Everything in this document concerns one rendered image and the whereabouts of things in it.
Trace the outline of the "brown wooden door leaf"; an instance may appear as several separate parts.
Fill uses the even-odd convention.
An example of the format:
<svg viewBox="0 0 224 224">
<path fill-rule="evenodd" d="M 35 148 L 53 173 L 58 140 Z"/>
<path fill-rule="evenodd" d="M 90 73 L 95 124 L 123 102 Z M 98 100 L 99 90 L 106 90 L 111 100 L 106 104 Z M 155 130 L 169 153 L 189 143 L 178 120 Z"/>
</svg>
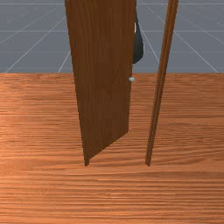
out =
<svg viewBox="0 0 224 224">
<path fill-rule="evenodd" d="M 129 130 L 137 0 L 65 0 L 84 161 Z"/>
</svg>

